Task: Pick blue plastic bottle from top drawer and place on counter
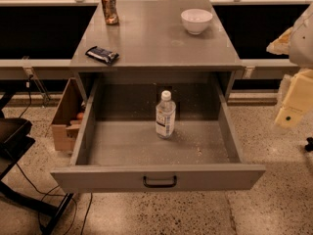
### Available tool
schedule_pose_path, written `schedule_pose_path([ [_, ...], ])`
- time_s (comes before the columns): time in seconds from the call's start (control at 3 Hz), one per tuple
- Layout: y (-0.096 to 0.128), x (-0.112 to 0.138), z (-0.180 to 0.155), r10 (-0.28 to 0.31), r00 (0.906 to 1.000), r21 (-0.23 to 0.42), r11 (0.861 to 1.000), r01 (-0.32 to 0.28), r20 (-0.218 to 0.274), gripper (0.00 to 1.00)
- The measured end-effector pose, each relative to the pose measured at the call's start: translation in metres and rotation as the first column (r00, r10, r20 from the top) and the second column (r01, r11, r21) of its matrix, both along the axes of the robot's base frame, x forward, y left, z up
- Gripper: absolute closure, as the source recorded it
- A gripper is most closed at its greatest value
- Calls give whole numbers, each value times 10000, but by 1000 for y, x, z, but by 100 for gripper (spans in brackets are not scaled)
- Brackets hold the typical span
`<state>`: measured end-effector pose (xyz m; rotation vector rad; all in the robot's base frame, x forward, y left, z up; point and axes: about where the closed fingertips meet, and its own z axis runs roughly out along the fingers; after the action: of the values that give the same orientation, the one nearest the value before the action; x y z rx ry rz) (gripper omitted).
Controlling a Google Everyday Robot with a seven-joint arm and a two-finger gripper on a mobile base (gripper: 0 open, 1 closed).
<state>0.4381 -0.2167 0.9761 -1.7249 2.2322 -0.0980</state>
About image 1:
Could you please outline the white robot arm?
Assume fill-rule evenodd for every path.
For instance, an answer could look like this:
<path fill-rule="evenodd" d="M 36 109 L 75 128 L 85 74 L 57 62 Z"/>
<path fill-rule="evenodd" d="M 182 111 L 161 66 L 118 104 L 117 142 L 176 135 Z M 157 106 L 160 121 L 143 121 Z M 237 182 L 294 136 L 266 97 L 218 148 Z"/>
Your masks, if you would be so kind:
<path fill-rule="evenodd" d="M 295 127 L 313 109 L 313 4 L 266 51 L 288 55 L 290 62 L 300 67 L 297 74 L 281 83 L 282 98 L 274 120 L 281 128 Z"/>

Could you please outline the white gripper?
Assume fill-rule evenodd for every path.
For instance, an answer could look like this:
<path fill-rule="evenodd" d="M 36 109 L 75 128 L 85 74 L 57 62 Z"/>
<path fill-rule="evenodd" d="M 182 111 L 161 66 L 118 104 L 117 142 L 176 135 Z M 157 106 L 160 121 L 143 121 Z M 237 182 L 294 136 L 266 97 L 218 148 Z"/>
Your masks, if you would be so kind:
<path fill-rule="evenodd" d="M 274 55 L 287 55 L 292 28 L 288 28 L 271 42 L 266 51 Z M 281 128 L 296 127 L 303 115 L 313 108 L 313 70 L 302 69 L 291 78 L 291 85 L 278 110 L 274 123 Z"/>

